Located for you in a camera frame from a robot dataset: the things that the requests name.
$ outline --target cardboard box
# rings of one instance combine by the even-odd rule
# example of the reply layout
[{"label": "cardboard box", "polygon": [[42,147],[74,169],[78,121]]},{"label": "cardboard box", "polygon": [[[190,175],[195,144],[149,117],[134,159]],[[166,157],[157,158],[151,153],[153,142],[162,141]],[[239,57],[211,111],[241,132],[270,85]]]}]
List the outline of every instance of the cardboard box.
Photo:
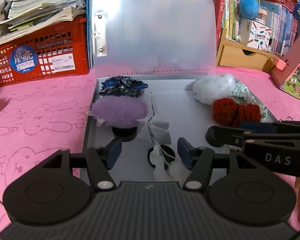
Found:
[{"label": "cardboard box", "polygon": [[241,43],[250,48],[267,50],[271,38],[271,28],[253,20],[242,18],[239,30]]}]

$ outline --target metal binder clip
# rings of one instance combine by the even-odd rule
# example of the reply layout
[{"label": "metal binder clip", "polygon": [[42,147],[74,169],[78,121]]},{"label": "metal binder clip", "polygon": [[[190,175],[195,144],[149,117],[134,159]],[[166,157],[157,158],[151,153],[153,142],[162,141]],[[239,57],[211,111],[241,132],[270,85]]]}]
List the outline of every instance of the metal binder clip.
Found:
[{"label": "metal binder clip", "polygon": [[107,56],[106,17],[103,12],[96,13],[94,17],[92,49],[97,57]]}]

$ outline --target white paper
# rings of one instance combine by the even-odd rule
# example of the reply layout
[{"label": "white paper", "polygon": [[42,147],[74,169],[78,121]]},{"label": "white paper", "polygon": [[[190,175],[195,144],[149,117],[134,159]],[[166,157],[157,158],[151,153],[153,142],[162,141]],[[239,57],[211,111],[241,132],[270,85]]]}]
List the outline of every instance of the white paper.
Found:
[{"label": "white paper", "polygon": [[52,62],[52,68],[54,69],[52,71],[53,73],[67,70],[75,70],[72,53],[54,56],[51,57],[50,60]]},{"label": "white paper", "polygon": [[34,61],[29,60],[29,61],[17,64],[16,66],[17,66],[17,70],[20,71],[20,70],[23,70],[23,69],[26,69],[26,68],[34,67]]}]

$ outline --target metal screw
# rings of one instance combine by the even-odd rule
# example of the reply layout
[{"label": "metal screw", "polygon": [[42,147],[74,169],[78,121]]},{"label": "metal screw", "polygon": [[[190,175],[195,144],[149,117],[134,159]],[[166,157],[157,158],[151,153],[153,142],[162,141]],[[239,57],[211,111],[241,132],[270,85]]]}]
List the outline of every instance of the metal screw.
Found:
[{"label": "metal screw", "polygon": [[199,189],[199,188],[201,188],[201,186],[202,186],[202,184],[195,180],[191,180],[186,183],[186,187],[189,189]]},{"label": "metal screw", "polygon": [[111,181],[108,181],[108,180],[103,180],[103,181],[100,181],[97,186],[101,189],[110,189],[113,187],[113,183]]}]

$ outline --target barcode label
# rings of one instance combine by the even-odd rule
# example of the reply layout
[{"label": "barcode label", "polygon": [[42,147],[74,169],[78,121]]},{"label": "barcode label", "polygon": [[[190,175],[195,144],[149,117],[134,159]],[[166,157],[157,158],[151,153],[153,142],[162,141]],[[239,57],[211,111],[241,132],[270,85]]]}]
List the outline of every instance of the barcode label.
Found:
[{"label": "barcode label", "polygon": [[75,70],[75,64],[72,53],[52,57],[51,62],[53,67],[53,73],[67,70]]},{"label": "barcode label", "polygon": [[67,68],[73,69],[74,66],[73,65],[68,65],[68,66],[63,66],[63,67],[54,67],[54,70],[56,71],[56,70],[67,69]]}]

